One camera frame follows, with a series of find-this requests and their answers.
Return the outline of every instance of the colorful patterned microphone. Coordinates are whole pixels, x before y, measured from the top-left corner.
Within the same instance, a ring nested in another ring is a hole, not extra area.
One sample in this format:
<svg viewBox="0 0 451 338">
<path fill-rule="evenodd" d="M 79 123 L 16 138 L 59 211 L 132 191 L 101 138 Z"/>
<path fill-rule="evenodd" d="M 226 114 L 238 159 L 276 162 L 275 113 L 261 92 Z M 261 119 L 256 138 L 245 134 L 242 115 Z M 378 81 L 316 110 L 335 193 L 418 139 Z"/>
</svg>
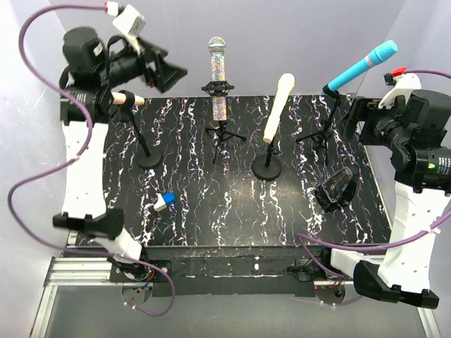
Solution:
<svg viewBox="0 0 451 338">
<path fill-rule="evenodd" d="M 211 81 L 225 81 L 224 51 L 226 43 L 220 37 L 212 37 L 209 41 L 211 54 Z M 213 96 L 213 119 L 215 121 L 227 120 L 226 98 Z"/>
</svg>

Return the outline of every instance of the blue microphone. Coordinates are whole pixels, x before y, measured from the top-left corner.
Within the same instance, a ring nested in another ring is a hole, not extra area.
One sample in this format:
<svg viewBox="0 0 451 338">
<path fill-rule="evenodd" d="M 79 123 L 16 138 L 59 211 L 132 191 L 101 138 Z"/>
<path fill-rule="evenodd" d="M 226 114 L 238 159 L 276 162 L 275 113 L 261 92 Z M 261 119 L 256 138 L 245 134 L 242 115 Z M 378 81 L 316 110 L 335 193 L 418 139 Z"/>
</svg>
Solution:
<svg viewBox="0 0 451 338">
<path fill-rule="evenodd" d="M 377 46 L 370 53 L 353 65 L 350 69 L 346 70 L 343 74 L 337 76 L 330 81 L 324 88 L 323 94 L 329 94 L 334 92 L 338 88 L 346 85 L 349 81 L 355 79 L 357 76 L 365 73 L 368 69 L 375 65 L 380 65 L 382 62 L 387 61 L 397 52 L 397 45 L 393 40 L 389 40 Z"/>
</svg>

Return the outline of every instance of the blue block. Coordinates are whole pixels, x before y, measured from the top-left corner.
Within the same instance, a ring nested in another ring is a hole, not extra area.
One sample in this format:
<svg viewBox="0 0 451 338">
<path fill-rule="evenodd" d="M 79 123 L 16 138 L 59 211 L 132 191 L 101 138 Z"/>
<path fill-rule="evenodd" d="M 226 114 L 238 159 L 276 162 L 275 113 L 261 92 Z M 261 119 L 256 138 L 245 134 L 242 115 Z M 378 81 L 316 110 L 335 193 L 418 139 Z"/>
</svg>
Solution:
<svg viewBox="0 0 451 338">
<path fill-rule="evenodd" d="M 175 196 L 174 196 L 174 194 L 172 192 L 169 192 L 169 193 L 163 195 L 163 200 L 164 200 L 164 203 L 166 203 L 167 206 L 170 206 L 171 204 L 174 204 L 175 201 L 176 201 Z"/>
</svg>

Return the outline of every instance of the black marble table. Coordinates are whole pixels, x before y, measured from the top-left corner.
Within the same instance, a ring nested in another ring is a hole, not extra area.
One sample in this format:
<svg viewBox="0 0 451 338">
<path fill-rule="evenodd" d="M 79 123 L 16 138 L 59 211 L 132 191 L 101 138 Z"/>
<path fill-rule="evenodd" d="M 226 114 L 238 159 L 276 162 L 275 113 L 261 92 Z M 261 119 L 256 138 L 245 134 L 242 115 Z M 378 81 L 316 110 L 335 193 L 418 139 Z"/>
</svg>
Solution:
<svg viewBox="0 0 451 338">
<path fill-rule="evenodd" d="M 276 146 L 283 171 L 273 182 L 258 180 L 254 158 L 265 153 L 263 131 L 272 96 L 228 97 L 228 129 L 247 136 L 220 147 L 211 162 L 216 139 L 205 133 L 213 122 L 211 99 L 190 97 L 148 99 L 136 111 L 148 144 L 159 146 L 164 160 L 143 171 L 134 162 L 138 144 L 128 124 L 111 123 L 106 138 L 104 195 L 108 208 L 125 210 L 125 226 L 141 243 L 154 245 L 224 246 L 297 244 L 303 232 L 335 243 L 385 243 L 390 236 L 381 198 L 364 147 L 355 137 L 340 139 L 333 125 L 329 166 L 324 150 L 295 138 L 316 131 L 330 112 L 325 96 L 291 96 L 285 107 Z M 337 112 L 344 115 L 349 106 Z M 351 205 L 324 213 L 314 188 L 344 165 L 360 167 L 358 192 Z M 156 193 L 173 192 L 177 203 L 156 213 Z M 79 235 L 76 245 L 96 245 Z"/>
</svg>

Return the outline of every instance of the beige microphone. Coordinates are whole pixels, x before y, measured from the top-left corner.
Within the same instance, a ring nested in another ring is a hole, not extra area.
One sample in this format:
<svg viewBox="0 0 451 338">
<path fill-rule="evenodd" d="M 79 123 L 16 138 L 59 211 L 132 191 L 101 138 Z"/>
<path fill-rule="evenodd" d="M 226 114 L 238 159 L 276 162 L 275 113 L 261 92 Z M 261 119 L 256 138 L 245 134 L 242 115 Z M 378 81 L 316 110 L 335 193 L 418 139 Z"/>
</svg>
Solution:
<svg viewBox="0 0 451 338">
<path fill-rule="evenodd" d="M 113 95 L 113 104 L 124 104 L 125 94 L 111 92 L 111 95 Z M 142 106 L 144 102 L 144 98 L 135 95 L 135 106 Z"/>
<path fill-rule="evenodd" d="M 273 141 L 273 138 L 277 133 L 283 107 L 285 107 L 288 100 L 288 95 L 290 95 L 294 87 L 295 77 L 292 74 L 286 73 L 280 77 L 277 83 L 277 94 L 274 98 L 273 109 L 271 110 L 271 114 L 266 122 L 265 133 L 263 136 L 263 140 L 266 143 L 271 143 Z"/>
</svg>

